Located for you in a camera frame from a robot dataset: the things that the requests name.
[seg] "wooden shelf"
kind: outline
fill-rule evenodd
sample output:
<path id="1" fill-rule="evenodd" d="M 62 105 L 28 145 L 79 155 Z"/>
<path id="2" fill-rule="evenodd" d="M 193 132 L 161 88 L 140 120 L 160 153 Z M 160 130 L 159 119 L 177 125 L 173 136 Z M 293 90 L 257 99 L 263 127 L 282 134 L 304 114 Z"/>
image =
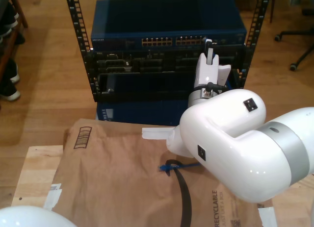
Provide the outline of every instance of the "wooden shelf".
<path id="1" fill-rule="evenodd" d="M 3 38 L 2 44 L 4 44 L 4 54 L 0 57 L 0 81 L 2 80 L 2 76 L 5 70 L 6 64 L 8 62 L 8 59 L 11 57 L 12 51 L 14 49 L 14 43 L 21 27 L 20 17 L 18 18 L 18 22 L 19 22 L 18 25 L 12 29 L 10 36 Z"/>

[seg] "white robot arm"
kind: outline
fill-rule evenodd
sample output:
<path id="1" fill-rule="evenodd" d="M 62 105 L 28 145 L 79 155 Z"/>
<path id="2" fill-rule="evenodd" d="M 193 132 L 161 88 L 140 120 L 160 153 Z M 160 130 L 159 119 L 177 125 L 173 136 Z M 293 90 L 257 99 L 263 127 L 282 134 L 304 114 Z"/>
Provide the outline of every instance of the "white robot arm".
<path id="1" fill-rule="evenodd" d="M 255 93 L 237 89 L 188 108 L 168 149 L 195 157 L 236 196 L 263 202 L 314 172 L 314 107 L 264 124 Z"/>

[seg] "chair leg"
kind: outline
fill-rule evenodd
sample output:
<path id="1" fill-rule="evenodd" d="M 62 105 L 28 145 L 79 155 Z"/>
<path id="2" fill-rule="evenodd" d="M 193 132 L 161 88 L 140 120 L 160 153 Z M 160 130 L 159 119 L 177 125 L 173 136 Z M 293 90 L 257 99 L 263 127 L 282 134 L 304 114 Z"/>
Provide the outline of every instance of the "chair leg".
<path id="1" fill-rule="evenodd" d="M 270 10 L 270 23 L 273 22 L 273 14 L 275 8 L 275 0 L 271 0 L 271 10 Z"/>
<path id="2" fill-rule="evenodd" d="M 301 63 L 301 61 L 305 59 L 305 57 L 308 56 L 308 54 L 311 53 L 311 51 L 313 50 L 314 50 L 314 44 L 310 48 L 308 48 L 308 50 L 298 59 L 296 63 L 293 63 L 290 65 L 290 70 L 295 71 L 298 65 Z"/>
<path id="3" fill-rule="evenodd" d="M 19 13 L 19 15 L 21 16 L 21 19 L 22 19 L 22 24 L 25 28 L 28 28 L 28 24 L 27 24 L 27 21 L 26 21 L 26 18 L 24 16 L 24 13 L 23 13 L 23 10 L 21 8 L 21 5 L 19 3 L 19 0 L 11 0 L 12 1 L 12 4 L 14 5 L 16 11 Z"/>

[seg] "black shoe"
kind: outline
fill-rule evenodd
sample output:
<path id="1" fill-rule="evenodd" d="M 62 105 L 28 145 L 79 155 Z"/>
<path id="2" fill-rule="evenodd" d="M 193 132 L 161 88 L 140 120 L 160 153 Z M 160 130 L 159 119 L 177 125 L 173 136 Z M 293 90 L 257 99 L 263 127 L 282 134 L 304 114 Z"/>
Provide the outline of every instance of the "black shoe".
<path id="1" fill-rule="evenodd" d="M 14 18 L 14 16 L 16 16 L 16 11 L 13 8 L 12 4 L 8 2 L 8 5 L 6 6 L 6 9 L 4 10 L 2 18 L 0 20 L 0 26 L 14 28 L 16 25 L 18 25 L 18 22 Z"/>
<path id="2" fill-rule="evenodd" d="M 25 38 L 23 37 L 23 35 L 21 33 L 18 32 L 18 35 L 16 36 L 15 39 L 15 45 L 20 45 L 23 44 L 25 42 Z"/>
<path id="3" fill-rule="evenodd" d="M 10 78 L 13 84 L 17 83 L 20 80 L 18 65 L 13 59 L 8 59 L 4 74 L 6 75 L 6 77 Z"/>
<path id="4" fill-rule="evenodd" d="M 0 37 L 5 37 L 12 32 L 12 29 L 0 26 Z"/>
<path id="5" fill-rule="evenodd" d="M 0 97 L 7 101 L 15 101 L 21 96 L 9 78 L 3 76 L 0 82 Z"/>

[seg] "wooden table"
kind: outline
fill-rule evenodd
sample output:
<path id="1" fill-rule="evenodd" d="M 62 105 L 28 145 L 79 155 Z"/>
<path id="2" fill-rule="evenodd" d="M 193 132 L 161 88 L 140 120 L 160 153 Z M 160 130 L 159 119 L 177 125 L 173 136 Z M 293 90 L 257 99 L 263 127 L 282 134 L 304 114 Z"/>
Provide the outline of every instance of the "wooden table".
<path id="1" fill-rule="evenodd" d="M 63 146 L 29 147 L 12 206 L 43 207 Z M 273 198 L 279 227 L 311 226 L 311 206 L 314 199 L 314 176 L 307 176 L 284 193 Z"/>

